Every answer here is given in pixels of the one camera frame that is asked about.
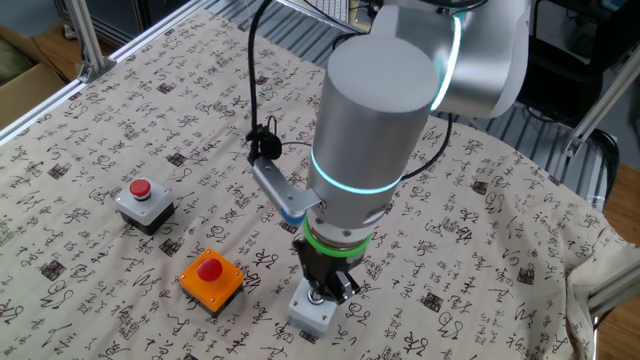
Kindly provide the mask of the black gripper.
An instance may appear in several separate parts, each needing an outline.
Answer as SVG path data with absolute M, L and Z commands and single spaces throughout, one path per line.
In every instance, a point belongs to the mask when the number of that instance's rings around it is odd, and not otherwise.
M 361 291 L 349 271 L 361 263 L 361 255 L 334 257 L 321 253 L 306 239 L 292 243 L 298 253 L 303 275 L 309 280 L 311 300 L 342 304 Z

